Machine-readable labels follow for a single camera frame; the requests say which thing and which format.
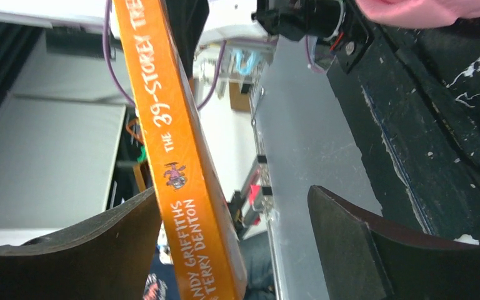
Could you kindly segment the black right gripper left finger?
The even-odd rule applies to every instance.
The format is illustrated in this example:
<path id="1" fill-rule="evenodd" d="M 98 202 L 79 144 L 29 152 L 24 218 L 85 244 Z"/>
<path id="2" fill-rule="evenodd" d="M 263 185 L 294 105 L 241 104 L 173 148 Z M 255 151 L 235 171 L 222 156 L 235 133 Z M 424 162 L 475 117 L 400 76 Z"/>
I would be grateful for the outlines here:
<path id="1" fill-rule="evenodd" d="M 0 246 L 0 299 L 141 299 L 161 227 L 153 189 L 20 246 Z"/>

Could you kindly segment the orange cover book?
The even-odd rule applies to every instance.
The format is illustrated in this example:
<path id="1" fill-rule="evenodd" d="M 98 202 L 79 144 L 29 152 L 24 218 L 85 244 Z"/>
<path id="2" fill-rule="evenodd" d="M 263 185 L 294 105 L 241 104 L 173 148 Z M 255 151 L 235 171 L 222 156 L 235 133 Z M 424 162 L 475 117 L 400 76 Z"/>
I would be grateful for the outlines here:
<path id="1" fill-rule="evenodd" d="M 182 299 L 242 299 L 246 269 L 163 1 L 114 1 Z"/>

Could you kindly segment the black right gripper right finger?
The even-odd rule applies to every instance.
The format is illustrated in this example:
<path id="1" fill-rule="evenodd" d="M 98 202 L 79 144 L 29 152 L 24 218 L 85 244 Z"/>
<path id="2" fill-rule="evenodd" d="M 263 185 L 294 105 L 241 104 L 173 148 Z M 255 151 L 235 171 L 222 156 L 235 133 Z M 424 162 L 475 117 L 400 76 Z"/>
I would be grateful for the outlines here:
<path id="1" fill-rule="evenodd" d="M 480 299 L 480 245 L 413 230 L 322 186 L 307 204 L 331 299 Z"/>

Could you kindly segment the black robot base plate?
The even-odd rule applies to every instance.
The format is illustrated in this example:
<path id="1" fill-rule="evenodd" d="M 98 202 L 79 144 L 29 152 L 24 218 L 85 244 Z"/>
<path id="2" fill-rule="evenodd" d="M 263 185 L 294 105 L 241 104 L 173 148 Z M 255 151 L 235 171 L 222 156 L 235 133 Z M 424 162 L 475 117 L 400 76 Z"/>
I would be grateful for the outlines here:
<path id="1" fill-rule="evenodd" d="M 328 78 L 382 214 L 480 239 L 480 19 L 402 29 L 350 15 Z"/>

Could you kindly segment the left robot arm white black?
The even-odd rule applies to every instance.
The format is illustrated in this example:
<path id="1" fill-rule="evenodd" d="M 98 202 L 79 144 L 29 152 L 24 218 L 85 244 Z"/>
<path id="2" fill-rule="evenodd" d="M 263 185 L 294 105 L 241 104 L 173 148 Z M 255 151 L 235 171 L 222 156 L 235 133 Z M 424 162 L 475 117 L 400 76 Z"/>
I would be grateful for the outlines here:
<path id="1" fill-rule="evenodd" d="M 200 48 L 220 47 L 232 63 L 254 71 L 250 59 L 273 61 L 280 38 L 303 44 L 309 67 L 329 69 L 338 59 L 348 73 L 374 36 L 354 1 L 210 1 Z"/>

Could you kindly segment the pink student backpack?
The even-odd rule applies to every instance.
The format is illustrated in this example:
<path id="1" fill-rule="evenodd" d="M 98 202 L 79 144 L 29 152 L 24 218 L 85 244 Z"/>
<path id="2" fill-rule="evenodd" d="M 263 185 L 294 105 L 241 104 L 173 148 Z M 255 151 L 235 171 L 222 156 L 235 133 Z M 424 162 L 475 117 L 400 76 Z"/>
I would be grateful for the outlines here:
<path id="1" fill-rule="evenodd" d="M 480 18 L 480 0 L 357 0 L 356 4 L 369 20 L 400 28 L 440 28 L 459 18 Z"/>

